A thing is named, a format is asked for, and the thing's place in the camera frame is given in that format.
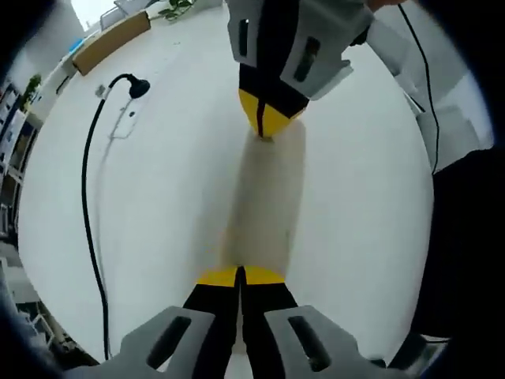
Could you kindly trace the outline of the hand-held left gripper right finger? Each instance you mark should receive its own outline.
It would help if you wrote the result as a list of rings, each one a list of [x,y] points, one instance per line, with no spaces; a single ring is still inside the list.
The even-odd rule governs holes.
[[[299,306],[284,279],[241,270],[242,335],[255,378],[385,378],[355,338],[313,306]]]

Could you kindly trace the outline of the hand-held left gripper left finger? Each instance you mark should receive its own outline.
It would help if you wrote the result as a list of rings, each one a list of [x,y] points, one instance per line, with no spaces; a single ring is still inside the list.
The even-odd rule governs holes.
[[[237,332],[238,268],[209,272],[182,307],[170,306],[127,334],[120,351],[66,378],[224,378]]]

